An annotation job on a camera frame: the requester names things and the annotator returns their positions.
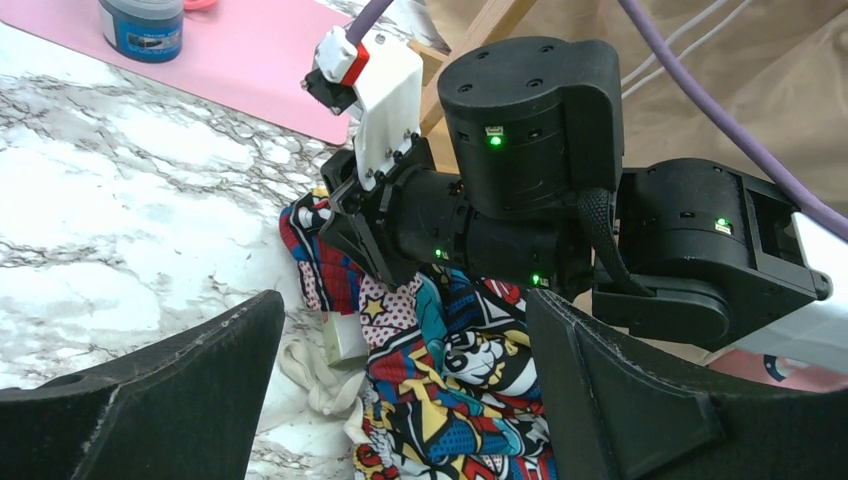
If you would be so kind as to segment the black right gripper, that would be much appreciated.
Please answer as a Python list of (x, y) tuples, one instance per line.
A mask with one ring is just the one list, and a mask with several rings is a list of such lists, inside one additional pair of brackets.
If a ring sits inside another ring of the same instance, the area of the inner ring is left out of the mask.
[(321, 167), (330, 218), (320, 230), (326, 244), (394, 291), (425, 265), (468, 267), (467, 229), (474, 209), (459, 175), (438, 172), (427, 139), (393, 154), (376, 186), (361, 185), (355, 152), (342, 149)]

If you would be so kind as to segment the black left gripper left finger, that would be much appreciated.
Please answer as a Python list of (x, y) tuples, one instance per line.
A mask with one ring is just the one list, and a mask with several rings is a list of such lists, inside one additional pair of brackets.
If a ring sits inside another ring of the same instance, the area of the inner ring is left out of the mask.
[(1, 393), (5, 479), (241, 479), (285, 322), (264, 291), (100, 365)]

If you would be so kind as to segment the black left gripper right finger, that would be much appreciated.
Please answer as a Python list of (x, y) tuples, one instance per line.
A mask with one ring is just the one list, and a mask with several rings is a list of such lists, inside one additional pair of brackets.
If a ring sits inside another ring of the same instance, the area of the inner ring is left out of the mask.
[(534, 290), (528, 332), (562, 479), (843, 479), (847, 394), (700, 367)]

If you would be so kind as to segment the comic print shorts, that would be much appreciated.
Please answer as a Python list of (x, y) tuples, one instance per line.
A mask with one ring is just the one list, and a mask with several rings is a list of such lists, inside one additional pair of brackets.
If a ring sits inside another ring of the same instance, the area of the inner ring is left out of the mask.
[(310, 192), (279, 217), (306, 305), (353, 316), (365, 369), (339, 382), (314, 348), (282, 348), (314, 406), (349, 411), (358, 479), (554, 479), (557, 467), (517, 286), (436, 265), (388, 290), (325, 244)]

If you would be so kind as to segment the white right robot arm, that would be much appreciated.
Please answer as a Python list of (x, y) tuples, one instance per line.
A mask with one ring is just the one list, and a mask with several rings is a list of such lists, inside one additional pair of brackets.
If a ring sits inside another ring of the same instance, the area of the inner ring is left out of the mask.
[(592, 295), (632, 335), (847, 369), (847, 245), (777, 186), (715, 162), (624, 168), (616, 51), (498, 41), (450, 63), (438, 96), (459, 170), (418, 128), (422, 59), (331, 32), (302, 87), (359, 122), (322, 168), (323, 240), (397, 288), (426, 264)]

